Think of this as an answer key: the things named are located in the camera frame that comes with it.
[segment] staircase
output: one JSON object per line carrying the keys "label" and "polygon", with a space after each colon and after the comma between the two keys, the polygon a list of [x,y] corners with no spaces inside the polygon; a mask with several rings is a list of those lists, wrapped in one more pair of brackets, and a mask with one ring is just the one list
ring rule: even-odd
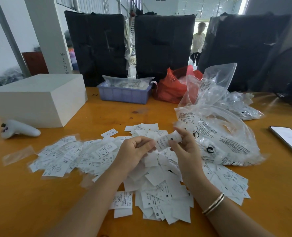
{"label": "staircase", "polygon": [[135,17],[132,17],[129,38],[131,39],[133,44],[133,51],[135,51]]}

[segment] recycling symbol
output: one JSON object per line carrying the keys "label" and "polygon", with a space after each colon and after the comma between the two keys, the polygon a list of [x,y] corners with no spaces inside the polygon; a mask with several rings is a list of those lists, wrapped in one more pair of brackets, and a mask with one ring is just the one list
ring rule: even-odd
{"label": "recycling symbol", "polygon": [[212,146],[212,145],[209,145],[207,148],[206,148],[206,151],[210,154],[214,153],[215,152],[215,147]]}
{"label": "recycling symbol", "polygon": [[193,131],[193,132],[192,132],[192,135],[193,135],[193,137],[196,139],[196,138],[199,137],[199,132],[197,132],[197,131]]}

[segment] table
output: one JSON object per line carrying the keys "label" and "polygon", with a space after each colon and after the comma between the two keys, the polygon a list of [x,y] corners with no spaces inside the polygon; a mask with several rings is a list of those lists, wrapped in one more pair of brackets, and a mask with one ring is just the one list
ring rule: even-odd
{"label": "table", "polygon": [[[27,157],[8,166],[2,157],[28,145],[38,151],[62,136],[79,133],[82,139],[100,139],[100,134],[115,128],[115,136],[128,135],[126,125],[158,123],[160,129],[172,131],[176,121],[176,104],[150,98],[147,105],[101,101],[98,89],[87,87],[88,102],[75,114],[64,128],[41,129],[41,136],[24,135],[3,140],[0,137],[0,236],[36,236],[54,226],[85,194],[79,184],[83,176],[74,170],[68,178],[41,180],[42,172],[29,173],[27,163],[36,158]],[[258,166],[230,167],[249,179],[248,193],[241,209],[264,228],[277,236],[292,236],[292,152],[267,128],[286,126],[292,128],[292,106],[274,95],[259,93],[253,107],[265,117],[245,122],[255,133],[262,153],[268,159]],[[98,236],[217,236],[201,209],[195,203],[191,209],[192,223],[178,221],[144,220],[138,207],[133,215],[114,219],[108,212]]]}

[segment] black pants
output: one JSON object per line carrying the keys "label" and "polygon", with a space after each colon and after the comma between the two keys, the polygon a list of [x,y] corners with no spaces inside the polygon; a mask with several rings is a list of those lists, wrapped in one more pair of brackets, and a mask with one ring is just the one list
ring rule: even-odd
{"label": "black pants", "polygon": [[190,55],[190,59],[193,61],[193,66],[197,66],[197,64],[199,63],[200,56],[201,56],[201,52],[193,52]]}

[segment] hair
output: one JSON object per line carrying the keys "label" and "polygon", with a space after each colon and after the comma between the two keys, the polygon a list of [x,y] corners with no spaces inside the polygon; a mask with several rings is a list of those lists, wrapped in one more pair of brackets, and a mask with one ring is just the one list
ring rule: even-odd
{"label": "hair", "polygon": [[199,26],[206,26],[205,22],[200,22]]}

